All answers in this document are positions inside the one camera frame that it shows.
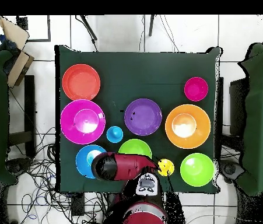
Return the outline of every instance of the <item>floor tile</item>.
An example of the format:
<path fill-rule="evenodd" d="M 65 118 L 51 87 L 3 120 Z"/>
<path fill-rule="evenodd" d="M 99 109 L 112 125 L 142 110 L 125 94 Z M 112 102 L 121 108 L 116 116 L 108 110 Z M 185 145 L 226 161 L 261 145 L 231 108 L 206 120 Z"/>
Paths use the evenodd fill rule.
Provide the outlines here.
<path fill-rule="evenodd" d="M 213 224 L 213 206 L 183 206 L 186 224 Z"/>
<path fill-rule="evenodd" d="M 18 144 L 17 147 L 15 145 L 10 147 L 10 152 L 8 153 L 8 160 L 25 157 L 26 148 L 24 143 Z"/>
<path fill-rule="evenodd" d="M 70 46 L 70 16 L 50 16 L 50 42 L 28 42 L 23 51 L 33 56 L 35 60 L 54 60 L 54 46 Z"/>
<path fill-rule="evenodd" d="M 43 146 L 47 145 L 47 144 L 51 144 L 55 142 L 55 135 L 36 135 L 36 144 L 38 145 L 38 147 L 36 147 L 37 150 L 40 150 L 39 153 L 36 155 L 36 161 L 33 164 L 36 164 L 37 160 L 39 162 L 41 162 L 41 160 L 48 159 L 47 157 L 47 148 L 41 148 L 42 144 L 41 143 L 41 139 L 43 139 Z M 14 158 L 20 158 L 20 157 L 25 157 L 25 156 L 20 156 L 17 154 L 17 156 L 15 156 L 14 154 L 9 155 L 10 159 L 14 159 Z M 36 169 L 33 169 L 35 167 L 38 167 L 37 164 L 35 166 L 31 167 L 31 172 L 33 174 L 36 173 L 43 173 L 43 167 L 39 167 Z M 49 168 L 55 172 L 55 164 L 50 164 Z M 36 183 L 40 186 L 43 181 L 41 178 L 37 177 L 37 178 L 32 178 L 32 176 L 30 176 L 27 173 L 24 173 L 22 175 L 20 175 L 18 177 L 18 184 L 17 185 L 12 185 L 9 187 L 9 192 L 8 192 L 8 197 L 7 197 L 7 203 L 8 204 L 21 204 L 22 203 L 22 199 L 24 197 L 25 194 L 30 194 L 31 196 L 33 195 L 33 199 L 36 198 L 37 195 L 40 196 L 44 196 L 45 192 L 43 190 L 38 190 L 37 186 L 35 185 L 35 181 Z M 55 184 L 55 178 L 52 177 L 50 178 L 50 182 L 52 184 L 52 186 Z M 24 197 L 24 204 L 29 204 L 31 201 L 29 196 Z M 46 204 L 44 198 L 39 198 L 37 200 L 36 204 Z"/>
<path fill-rule="evenodd" d="M 99 193 L 96 193 L 96 192 L 91 192 L 91 193 L 85 192 L 85 204 L 86 205 L 94 205 L 95 202 L 97 202 L 97 203 L 99 203 L 99 205 L 101 205 L 101 195 Z M 107 206 L 107 201 L 104 197 L 103 197 L 103 202 L 104 202 L 104 205 Z"/>
<path fill-rule="evenodd" d="M 55 143 L 55 135 L 36 135 L 36 159 L 48 159 L 47 145 Z"/>
<path fill-rule="evenodd" d="M 167 32 L 173 32 L 174 41 L 179 51 L 189 53 L 204 53 L 210 47 L 218 45 L 218 15 L 164 15 L 154 19 L 153 34 L 148 36 L 150 16 L 146 15 L 146 51 L 173 51 Z"/>
<path fill-rule="evenodd" d="M 230 124 L 230 83 L 245 78 L 246 75 L 236 62 L 221 62 L 219 75 L 223 77 L 223 124 Z M 229 127 L 223 128 L 223 133 L 229 134 Z"/>
<path fill-rule="evenodd" d="M 96 26 L 96 15 L 89 15 L 86 17 L 94 34 L 97 36 L 98 41 L 96 41 L 96 47 L 99 51 L 102 51 L 98 46 L 100 44 L 100 33 L 97 32 Z M 75 15 L 71 16 L 71 47 L 76 51 L 95 51 L 95 47 L 92 43 L 92 38 L 87 32 L 84 25 L 75 19 Z"/>
<path fill-rule="evenodd" d="M 28 15 L 27 25 L 29 40 L 48 39 L 47 15 Z"/>
<path fill-rule="evenodd" d="M 27 75 L 35 78 L 36 133 L 45 134 L 55 127 L 55 64 L 34 61 Z"/>
<path fill-rule="evenodd" d="M 222 61 L 242 61 L 255 42 L 263 42 L 263 15 L 219 15 Z"/>
<path fill-rule="evenodd" d="M 27 215 L 23 209 L 26 212 L 29 210 L 29 208 L 27 208 L 25 205 L 23 208 L 21 205 L 8 205 L 9 220 L 17 220 L 20 224 Z M 65 211 L 65 214 L 70 218 L 69 211 Z M 29 216 L 30 217 L 27 217 L 24 220 L 23 224 L 71 224 L 63 212 L 60 212 L 54 208 L 50 209 L 49 206 L 34 206 L 30 210 Z"/>
<path fill-rule="evenodd" d="M 215 207 L 215 224 L 235 224 L 237 207 Z"/>
<path fill-rule="evenodd" d="M 72 48 L 79 51 L 94 51 L 91 38 L 81 22 L 72 19 Z M 167 15 L 174 41 L 182 52 L 204 53 L 218 44 L 218 15 Z M 163 23 L 171 35 L 164 15 Z M 143 51 L 144 34 L 142 15 L 88 16 L 87 21 L 98 38 L 99 51 Z M 173 51 L 174 46 L 167 35 L 161 18 L 154 19 L 153 33 L 149 37 L 150 15 L 146 15 L 146 52 Z"/>
<path fill-rule="evenodd" d="M 13 24 L 17 24 L 16 22 L 16 16 L 3 16 L 6 18 L 8 21 L 12 22 Z"/>
<path fill-rule="evenodd" d="M 218 175 L 216 184 L 220 192 L 215 194 L 215 205 L 237 206 L 237 193 L 234 184 L 227 184 L 221 174 Z"/>
<path fill-rule="evenodd" d="M 213 205 L 214 195 L 205 193 L 179 193 L 182 205 Z"/>
<path fill-rule="evenodd" d="M 9 89 L 9 132 L 24 131 L 24 80 L 19 86 Z"/>
<path fill-rule="evenodd" d="M 24 204 L 29 204 L 31 202 L 30 197 L 24 197 L 24 195 L 33 194 L 33 199 L 35 199 L 36 192 L 37 187 L 33 178 L 27 173 L 22 174 L 18 177 L 18 184 L 9 187 L 7 204 L 21 204 L 22 200 Z"/>

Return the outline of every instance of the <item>green bowl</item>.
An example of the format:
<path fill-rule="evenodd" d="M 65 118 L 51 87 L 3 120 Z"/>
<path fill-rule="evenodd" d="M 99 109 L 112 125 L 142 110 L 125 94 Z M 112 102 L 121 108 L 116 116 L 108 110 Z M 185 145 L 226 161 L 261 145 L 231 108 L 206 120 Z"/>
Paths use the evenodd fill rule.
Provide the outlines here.
<path fill-rule="evenodd" d="M 131 155 L 146 155 L 152 158 L 152 152 L 149 145 L 139 139 L 130 139 L 124 142 L 119 149 L 119 153 Z"/>
<path fill-rule="evenodd" d="M 182 179 L 190 186 L 204 186 L 213 179 L 214 164 L 207 155 L 193 153 L 182 161 L 180 173 Z"/>

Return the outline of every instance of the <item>orange bowl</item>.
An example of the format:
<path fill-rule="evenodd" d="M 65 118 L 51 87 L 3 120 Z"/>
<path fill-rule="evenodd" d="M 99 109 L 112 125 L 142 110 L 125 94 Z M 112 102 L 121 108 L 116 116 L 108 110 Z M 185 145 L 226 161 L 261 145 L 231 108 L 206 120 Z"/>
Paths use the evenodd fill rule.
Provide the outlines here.
<path fill-rule="evenodd" d="M 173 123 L 176 123 L 176 117 L 180 114 L 189 114 L 196 123 L 196 129 L 193 134 L 185 135 L 185 138 L 175 134 L 176 128 L 173 126 Z M 182 149 L 194 149 L 207 140 L 211 130 L 211 122 L 203 109 L 195 105 L 185 104 L 174 108 L 168 114 L 165 129 L 166 135 L 172 144 Z"/>

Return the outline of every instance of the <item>bowl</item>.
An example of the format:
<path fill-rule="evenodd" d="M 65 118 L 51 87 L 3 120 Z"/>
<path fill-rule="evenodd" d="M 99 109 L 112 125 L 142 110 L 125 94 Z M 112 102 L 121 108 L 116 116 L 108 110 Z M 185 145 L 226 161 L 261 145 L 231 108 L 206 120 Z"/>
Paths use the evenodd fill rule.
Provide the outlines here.
<path fill-rule="evenodd" d="M 182 149 L 199 147 L 207 140 L 211 131 L 211 122 L 207 113 L 191 104 L 174 108 L 168 114 L 164 126 L 171 143 Z"/>
<path fill-rule="evenodd" d="M 208 93 L 208 84 L 202 78 L 190 78 L 184 86 L 184 93 L 188 99 L 198 102 L 206 97 Z"/>
<path fill-rule="evenodd" d="M 161 175 L 161 176 L 168 176 L 168 175 L 171 175 L 174 170 L 175 170 L 175 167 L 174 167 L 174 164 L 173 162 L 171 162 L 170 160 L 168 159 L 161 159 L 159 162 L 158 162 L 158 165 L 161 169 L 158 170 L 158 173 Z"/>
<path fill-rule="evenodd" d="M 75 164 L 78 172 L 86 178 L 95 179 L 92 173 L 91 164 L 93 159 L 106 152 L 106 150 L 98 145 L 87 145 L 83 147 L 76 155 Z"/>
<path fill-rule="evenodd" d="M 123 139 L 123 131 L 118 126 L 112 126 L 107 130 L 106 138 L 110 142 L 116 144 Z"/>
<path fill-rule="evenodd" d="M 180 166 L 182 179 L 194 187 L 201 187 L 208 184 L 214 175 L 213 161 L 202 153 L 188 155 Z"/>
<path fill-rule="evenodd" d="M 152 152 L 149 145 L 140 139 L 129 139 L 119 148 L 119 153 L 131 155 L 146 155 L 152 158 Z"/>

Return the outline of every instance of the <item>white tile floor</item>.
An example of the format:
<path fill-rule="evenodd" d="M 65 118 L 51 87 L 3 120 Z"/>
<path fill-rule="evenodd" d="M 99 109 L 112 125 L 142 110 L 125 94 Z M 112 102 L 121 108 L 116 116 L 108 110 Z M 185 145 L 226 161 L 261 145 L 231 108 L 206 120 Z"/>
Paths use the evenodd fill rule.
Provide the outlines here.
<path fill-rule="evenodd" d="M 8 16 L 15 22 L 14 16 Z M 31 28 L 30 39 L 47 39 L 47 16 L 28 17 Z M 179 51 L 189 53 L 202 53 L 209 47 L 220 46 L 223 49 L 220 63 L 220 76 L 225 78 L 223 123 L 230 124 L 230 99 L 229 85 L 236 79 L 243 78 L 244 72 L 237 65 L 246 55 L 247 48 L 254 42 L 263 42 L 263 15 L 167 15 L 166 20 L 162 15 L 155 17 L 153 35 L 148 36 L 149 15 L 146 15 L 146 52 L 174 51 L 167 31 L 174 34 L 174 41 Z M 88 16 L 87 20 L 95 32 L 99 51 L 133 51 L 143 52 L 142 15 L 104 15 Z M 78 51 L 95 51 L 89 34 L 83 24 L 75 16 L 50 16 L 50 42 L 28 42 L 24 51 L 35 57 L 28 70 L 28 75 L 35 76 L 36 84 L 36 124 L 37 143 L 51 127 L 55 127 L 55 65 L 54 45 L 66 45 Z M 23 107 L 23 84 L 12 89 L 12 93 Z M 23 131 L 23 111 L 14 97 L 10 94 L 10 131 Z M 223 127 L 223 132 L 228 133 L 229 128 Z M 55 141 L 55 129 L 44 138 L 44 144 Z M 21 156 L 17 148 L 12 148 L 9 158 Z M 234 185 L 226 184 L 219 175 L 217 184 L 220 192 L 216 195 L 207 194 L 180 194 L 180 201 L 188 224 L 234 224 L 237 213 L 237 197 Z M 22 197 L 32 193 L 35 185 L 30 176 L 20 176 L 18 185 L 10 188 L 8 195 L 8 210 L 11 219 L 22 221 L 26 216 L 22 209 Z M 36 219 L 27 218 L 24 224 L 38 224 L 38 220 L 46 215 L 49 206 L 39 200 L 31 214 Z M 69 224 L 62 212 L 52 209 L 42 224 Z"/>

